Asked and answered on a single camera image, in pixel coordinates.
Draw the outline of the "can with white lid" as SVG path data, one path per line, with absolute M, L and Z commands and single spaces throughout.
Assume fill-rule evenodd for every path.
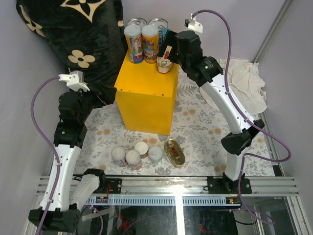
M 126 167 L 128 165 L 126 161 L 126 150 L 121 147 L 117 146 L 111 151 L 112 160 L 114 163 L 119 167 Z
M 141 155 L 136 150 L 130 150 L 126 153 L 126 161 L 132 170 L 139 170 L 142 167 Z
M 135 146 L 134 146 L 134 149 L 140 154 L 140 157 L 142 159 L 148 157 L 148 150 L 149 150 L 149 147 L 147 145 L 147 143 L 141 141 L 141 142 L 138 142 Z

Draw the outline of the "tall porridge can plastic lid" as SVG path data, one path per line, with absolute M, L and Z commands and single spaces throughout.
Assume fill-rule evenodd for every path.
M 124 29 L 124 35 L 128 45 L 129 59 L 138 64 L 144 60 L 141 29 L 137 25 L 129 25 Z

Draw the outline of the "blue soup can top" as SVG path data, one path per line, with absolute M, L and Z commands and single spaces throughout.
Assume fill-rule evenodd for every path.
M 127 23 L 127 26 L 129 26 L 129 25 L 137 25 L 137 26 L 139 26 L 140 28 L 143 28 L 144 26 L 147 25 L 147 21 L 146 21 L 145 19 L 139 18 L 139 17 L 137 17 L 137 18 L 132 18 L 132 19 L 130 19 L 130 20 L 128 21 L 128 23 Z

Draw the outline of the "yellow orange can plastic lid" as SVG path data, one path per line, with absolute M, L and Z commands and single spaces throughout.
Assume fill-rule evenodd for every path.
M 159 29 L 154 25 L 146 25 L 141 31 L 144 60 L 149 64 L 157 62 Z

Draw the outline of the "can with white lid front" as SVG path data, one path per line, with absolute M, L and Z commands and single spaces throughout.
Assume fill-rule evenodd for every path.
M 142 167 L 141 155 L 136 150 L 130 150 L 126 153 L 126 161 L 132 170 L 139 170 Z

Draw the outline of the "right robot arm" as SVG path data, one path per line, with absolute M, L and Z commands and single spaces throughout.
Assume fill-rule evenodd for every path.
M 171 47 L 168 59 L 180 65 L 188 78 L 213 99 L 230 128 L 230 133 L 221 140 L 227 151 L 227 166 L 214 190 L 244 193 L 248 183 L 243 173 L 244 154 L 264 128 L 264 122 L 255 120 L 246 111 L 228 85 L 226 69 L 214 57 L 203 55 L 200 37 L 194 31 L 176 33 L 169 30 L 159 51 L 160 56 L 165 54 L 167 46 Z

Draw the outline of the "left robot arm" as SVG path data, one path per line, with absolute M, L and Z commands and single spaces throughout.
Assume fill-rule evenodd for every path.
M 54 141 L 49 143 L 53 154 L 51 176 L 39 208 L 29 212 L 29 221 L 37 226 L 36 234 L 42 231 L 74 233 L 78 226 L 81 209 L 94 193 L 107 191 L 109 185 L 101 169 L 87 169 L 82 180 L 70 191 L 74 167 L 82 150 L 87 133 L 85 122 L 92 110 L 102 108 L 104 102 L 83 82 L 83 73 L 73 71 L 58 76 L 65 81 L 69 91 L 59 97 L 59 122 Z M 130 92 L 123 104 L 129 107 L 122 116 L 143 124 L 144 130 L 167 134 L 174 113 L 178 71 L 168 75 L 157 74 L 155 87 L 171 84 L 168 93 L 148 94 Z

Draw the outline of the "can with white lid back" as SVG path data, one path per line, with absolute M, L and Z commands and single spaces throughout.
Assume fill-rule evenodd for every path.
M 142 159 L 148 157 L 148 150 L 149 150 L 149 147 L 147 145 L 147 143 L 141 141 L 141 142 L 138 142 L 135 146 L 134 146 L 134 149 L 140 154 L 140 157 Z

